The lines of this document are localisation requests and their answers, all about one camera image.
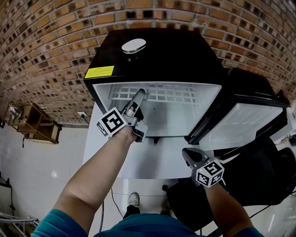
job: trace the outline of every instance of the fridge door inner panel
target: fridge door inner panel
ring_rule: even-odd
[[[256,138],[256,132],[283,111],[280,107],[237,103],[200,141],[202,150],[240,147]]]

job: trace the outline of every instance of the black mini fridge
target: black mini fridge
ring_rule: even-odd
[[[135,39],[144,44],[127,52],[123,46]],[[227,74],[197,31],[151,28],[111,31],[84,82],[103,113],[122,110],[144,89],[146,137],[184,137],[219,150],[248,144],[289,105],[266,78],[253,84],[255,76]]]

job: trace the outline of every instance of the yellow warning label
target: yellow warning label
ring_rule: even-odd
[[[114,66],[89,69],[85,75],[85,78],[111,76],[113,69],[114,69]]]

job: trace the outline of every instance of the sneaker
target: sneaker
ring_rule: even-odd
[[[140,205],[140,196],[138,193],[133,192],[130,194],[129,199],[128,199],[128,206],[135,206],[139,207]]]
[[[165,199],[162,203],[162,210],[160,212],[161,215],[172,216],[172,209],[167,199]]]

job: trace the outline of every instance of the black and white marker cube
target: black and white marker cube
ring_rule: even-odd
[[[114,133],[126,126],[126,124],[123,116],[114,107],[99,119],[97,126],[105,137],[111,137]]]
[[[211,187],[222,179],[223,173],[224,167],[218,160],[213,160],[211,163],[197,170],[196,181],[207,187]]]

